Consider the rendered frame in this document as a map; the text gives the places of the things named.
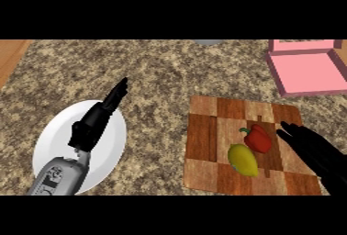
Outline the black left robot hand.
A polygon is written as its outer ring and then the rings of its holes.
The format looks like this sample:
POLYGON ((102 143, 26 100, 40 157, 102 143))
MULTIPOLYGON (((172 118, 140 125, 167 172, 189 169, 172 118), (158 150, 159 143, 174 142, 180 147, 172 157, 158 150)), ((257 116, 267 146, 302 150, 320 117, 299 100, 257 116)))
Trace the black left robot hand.
POLYGON ((72 124, 72 137, 68 145, 78 151, 90 152, 94 148, 125 94, 127 78, 116 83, 105 100, 91 106, 82 118, 72 124))

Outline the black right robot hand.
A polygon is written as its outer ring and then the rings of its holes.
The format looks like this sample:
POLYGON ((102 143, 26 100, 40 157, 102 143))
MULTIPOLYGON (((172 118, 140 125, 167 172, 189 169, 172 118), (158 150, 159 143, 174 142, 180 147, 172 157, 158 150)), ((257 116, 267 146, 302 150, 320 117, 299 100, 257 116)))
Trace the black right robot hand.
POLYGON ((347 154, 305 126, 280 122, 276 135, 291 146, 310 170, 322 178, 330 196, 347 196, 347 154))

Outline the red bell pepper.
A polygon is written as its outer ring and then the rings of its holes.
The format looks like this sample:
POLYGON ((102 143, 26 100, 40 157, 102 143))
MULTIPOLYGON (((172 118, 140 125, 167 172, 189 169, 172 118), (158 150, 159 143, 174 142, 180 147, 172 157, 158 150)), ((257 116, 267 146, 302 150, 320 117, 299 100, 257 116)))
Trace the red bell pepper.
POLYGON ((271 138, 258 124, 254 124, 249 128, 240 128, 239 132, 245 132, 243 143, 249 149, 260 153, 267 153, 271 148, 271 138))

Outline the checkered wooden cutting board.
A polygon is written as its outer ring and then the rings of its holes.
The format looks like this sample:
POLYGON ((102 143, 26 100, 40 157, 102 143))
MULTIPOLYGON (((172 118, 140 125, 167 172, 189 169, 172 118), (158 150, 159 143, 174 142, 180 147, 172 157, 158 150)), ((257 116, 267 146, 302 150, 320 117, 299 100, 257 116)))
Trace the checkered wooden cutting board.
POLYGON ((280 123, 299 125, 295 106, 195 95, 190 97, 183 185, 227 195, 317 195, 319 178, 289 145, 276 136, 280 123), (240 175, 227 161, 227 149, 242 143, 242 128, 258 125, 271 138, 257 153, 258 176, 240 175))

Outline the pink cardboard box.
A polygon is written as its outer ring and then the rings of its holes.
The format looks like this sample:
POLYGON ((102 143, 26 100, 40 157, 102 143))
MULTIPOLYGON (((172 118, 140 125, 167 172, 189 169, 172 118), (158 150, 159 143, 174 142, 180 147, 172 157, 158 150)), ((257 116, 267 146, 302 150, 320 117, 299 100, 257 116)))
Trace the pink cardboard box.
POLYGON ((347 94, 347 39, 270 39, 266 62, 283 97, 347 94))

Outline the white round plate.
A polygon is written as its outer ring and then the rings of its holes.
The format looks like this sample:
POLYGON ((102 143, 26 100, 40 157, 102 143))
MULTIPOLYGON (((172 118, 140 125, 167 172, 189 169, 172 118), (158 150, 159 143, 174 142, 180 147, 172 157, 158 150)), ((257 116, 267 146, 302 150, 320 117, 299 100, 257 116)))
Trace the white round plate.
MULTIPOLYGON (((32 154, 32 171, 38 175, 41 167, 54 157, 78 159, 74 148, 68 145, 72 137, 72 124, 82 118, 97 100, 81 101, 68 106, 46 125, 37 140, 32 154)), ((78 194, 93 189, 110 174, 125 145, 125 122, 119 110, 109 117, 103 135, 91 149, 90 171, 78 194)))

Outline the yellow mango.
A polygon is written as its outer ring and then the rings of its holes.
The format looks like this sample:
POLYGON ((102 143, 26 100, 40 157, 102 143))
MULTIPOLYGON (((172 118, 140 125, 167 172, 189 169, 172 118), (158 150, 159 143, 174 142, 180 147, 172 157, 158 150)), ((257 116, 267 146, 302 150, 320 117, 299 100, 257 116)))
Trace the yellow mango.
POLYGON ((230 145, 227 150, 227 161, 239 174, 257 177, 255 156, 245 145, 230 145))

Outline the grey object at edge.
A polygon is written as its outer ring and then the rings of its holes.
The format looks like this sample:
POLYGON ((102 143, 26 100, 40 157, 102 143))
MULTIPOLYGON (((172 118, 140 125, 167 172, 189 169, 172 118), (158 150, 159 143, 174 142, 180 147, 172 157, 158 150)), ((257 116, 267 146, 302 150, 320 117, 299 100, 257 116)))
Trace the grey object at edge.
POLYGON ((223 42, 223 39, 196 39, 195 42, 201 45, 215 45, 223 42))

